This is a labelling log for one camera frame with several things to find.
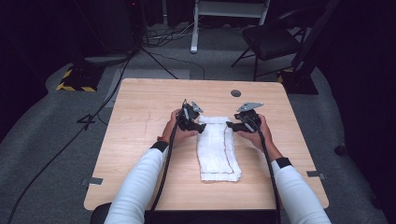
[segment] white towel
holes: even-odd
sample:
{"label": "white towel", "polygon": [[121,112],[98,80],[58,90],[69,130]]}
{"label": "white towel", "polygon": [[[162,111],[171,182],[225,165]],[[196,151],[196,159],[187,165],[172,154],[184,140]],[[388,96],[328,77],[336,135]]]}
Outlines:
{"label": "white towel", "polygon": [[205,130],[198,135],[197,154],[202,180],[237,181],[241,176],[233,147],[233,130],[227,117],[199,118]]}

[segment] hand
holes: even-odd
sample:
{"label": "hand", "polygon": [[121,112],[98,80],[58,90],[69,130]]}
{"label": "hand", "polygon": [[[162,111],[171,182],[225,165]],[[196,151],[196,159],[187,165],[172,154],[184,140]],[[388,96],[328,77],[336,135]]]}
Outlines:
{"label": "hand", "polygon": [[[259,118],[262,121],[262,125],[260,126],[260,130],[262,130],[262,135],[265,139],[265,147],[267,148],[270,161],[274,161],[277,158],[282,157],[282,154],[277,150],[271,135],[270,128],[267,125],[267,121],[265,116],[259,114]],[[262,151],[262,140],[260,139],[260,135],[258,132],[255,133],[246,133],[246,132],[237,132],[237,134],[243,138],[249,140],[253,146],[260,149]]]}
{"label": "hand", "polygon": [[[170,120],[166,123],[165,128],[163,129],[163,136],[165,139],[169,142],[170,137],[172,134],[172,130],[175,127],[176,121],[177,121],[177,113],[180,111],[180,109],[177,109],[172,112]],[[178,125],[177,125],[177,130],[175,134],[175,139],[174,139],[174,146],[182,142],[184,139],[188,137],[192,137],[197,135],[197,131],[182,131]]]}

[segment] black wristband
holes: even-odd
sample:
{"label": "black wristband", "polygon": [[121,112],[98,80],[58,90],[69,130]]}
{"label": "black wristband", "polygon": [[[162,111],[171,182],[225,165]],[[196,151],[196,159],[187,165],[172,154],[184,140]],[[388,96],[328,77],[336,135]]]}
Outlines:
{"label": "black wristband", "polygon": [[280,169],[282,169],[283,167],[288,166],[288,165],[292,166],[291,162],[289,161],[289,158],[286,158],[286,157],[278,158],[275,161]]}
{"label": "black wristband", "polygon": [[154,145],[152,145],[151,148],[157,148],[161,152],[164,152],[167,147],[168,147],[168,143],[167,142],[158,141],[158,142],[154,143]]}

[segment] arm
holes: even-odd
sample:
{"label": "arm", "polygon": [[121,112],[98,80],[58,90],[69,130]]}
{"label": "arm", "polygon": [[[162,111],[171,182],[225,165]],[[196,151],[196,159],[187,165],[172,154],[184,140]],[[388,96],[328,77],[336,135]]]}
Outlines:
{"label": "arm", "polygon": [[[259,117],[262,120],[260,128],[274,170],[276,187],[290,222],[331,223],[315,193],[292,167],[289,159],[284,158],[275,146],[265,117],[263,115],[259,115]],[[262,142],[257,133],[238,132],[238,134],[262,150]]]}
{"label": "arm", "polygon": [[[158,175],[163,168],[170,136],[177,121],[178,111],[172,112],[171,118],[163,130],[161,141],[156,142],[126,176],[120,191],[110,206],[106,224],[145,222],[145,210],[154,193]],[[183,132],[177,127],[174,146],[183,139],[196,134],[198,132]]]}

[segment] white sleeve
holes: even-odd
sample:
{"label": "white sleeve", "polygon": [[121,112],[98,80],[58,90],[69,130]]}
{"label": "white sleeve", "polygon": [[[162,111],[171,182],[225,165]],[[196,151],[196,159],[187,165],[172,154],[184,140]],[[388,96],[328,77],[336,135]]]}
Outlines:
{"label": "white sleeve", "polygon": [[272,161],[271,165],[279,196],[290,223],[331,223],[314,191],[294,167],[287,165],[280,168],[276,161]]}
{"label": "white sleeve", "polygon": [[125,178],[119,193],[111,204],[106,224],[141,224],[145,222],[145,210],[163,167],[166,151],[162,153],[157,148],[151,148],[139,160]]}

